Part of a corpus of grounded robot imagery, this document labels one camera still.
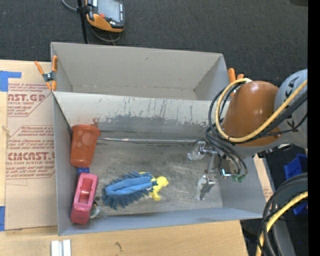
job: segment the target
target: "gray bin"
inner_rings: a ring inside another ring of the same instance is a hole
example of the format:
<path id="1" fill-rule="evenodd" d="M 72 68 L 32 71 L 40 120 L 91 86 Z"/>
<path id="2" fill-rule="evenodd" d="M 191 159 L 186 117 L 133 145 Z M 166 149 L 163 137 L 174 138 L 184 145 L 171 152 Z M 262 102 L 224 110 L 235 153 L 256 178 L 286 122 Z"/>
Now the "gray bin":
<path id="1" fill-rule="evenodd" d="M 209 158 L 189 160 L 204 140 L 211 100 L 229 84 L 220 53 L 152 48 L 51 44 L 58 57 L 54 92 L 54 142 L 58 235 L 189 225 L 262 217 L 265 196 L 251 157 L 242 183 L 217 176 L 204 200 L 197 183 Z M 90 172 L 98 175 L 96 196 L 110 181 L 132 171 L 164 176 L 160 201 L 142 198 L 122 209 L 100 205 L 86 225 L 70 212 L 77 168 L 70 164 L 74 125 L 101 130 Z"/>

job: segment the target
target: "blue brush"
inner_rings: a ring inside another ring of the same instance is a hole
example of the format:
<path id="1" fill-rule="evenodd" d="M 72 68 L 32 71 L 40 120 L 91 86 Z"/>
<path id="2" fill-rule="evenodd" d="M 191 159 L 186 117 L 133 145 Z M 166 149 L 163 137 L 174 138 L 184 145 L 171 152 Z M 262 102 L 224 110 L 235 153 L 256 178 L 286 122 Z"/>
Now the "blue brush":
<path id="1" fill-rule="evenodd" d="M 133 171 L 116 179 L 103 189 L 101 197 L 106 206 L 118 209 L 118 205 L 125 208 L 134 201 L 153 192 L 153 186 L 158 185 L 157 181 L 151 181 L 153 176 L 150 172 L 139 173 Z"/>

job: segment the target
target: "black device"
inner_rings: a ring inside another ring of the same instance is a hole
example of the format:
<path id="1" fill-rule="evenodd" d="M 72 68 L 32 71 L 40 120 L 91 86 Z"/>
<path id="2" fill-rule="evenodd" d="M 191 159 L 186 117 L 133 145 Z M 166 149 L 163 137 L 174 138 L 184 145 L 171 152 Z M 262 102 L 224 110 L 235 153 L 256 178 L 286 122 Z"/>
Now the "black device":
<path id="1" fill-rule="evenodd" d="M 91 7 L 88 23 L 100 30 L 122 32 L 125 28 L 125 8 L 122 0 L 86 0 Z"/>

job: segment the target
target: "metal bracket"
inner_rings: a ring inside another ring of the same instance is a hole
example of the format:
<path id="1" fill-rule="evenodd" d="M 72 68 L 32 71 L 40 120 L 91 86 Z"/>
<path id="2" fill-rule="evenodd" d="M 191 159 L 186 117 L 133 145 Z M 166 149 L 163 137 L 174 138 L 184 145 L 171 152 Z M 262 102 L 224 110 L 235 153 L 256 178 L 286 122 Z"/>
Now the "metal bracket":
<path id="1" fill-rule="evenodd" d="M 50 256 L 71 256 L 71 240 L 51 241 Z"/>
<path id="2" fill-rule="evenodd" d="M 205 157 L 203 153 L 203 148 L 207 143 L 204 140 L 199 140 L 196 142 L 196 145 L 192 148 L 191 152 L 188 153 L 188 159 L 193 160 L 201 160 Z"/>
<path id="3" fill-rule="evenodd" d="M 204 200 L 205 194 L 210 192 L 214 184 L 216 182 L 213 181 L 212 176 L 203 175 L 198 181 L 195 198 L 197 200 Z"/>

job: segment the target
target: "orange cup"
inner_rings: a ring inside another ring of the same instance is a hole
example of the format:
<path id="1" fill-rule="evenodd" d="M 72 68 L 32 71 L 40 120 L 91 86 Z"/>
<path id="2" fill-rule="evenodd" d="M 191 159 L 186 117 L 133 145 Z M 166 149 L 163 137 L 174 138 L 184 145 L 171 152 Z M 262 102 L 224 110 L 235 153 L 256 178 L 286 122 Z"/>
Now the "orange cup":
<path id="1" fill-rule="evenodd" d="M 88 168 L 94 157 L 97 139 L 101 132 L 87 124 L 72 127 L 70 163 L 78 168 Z"/>

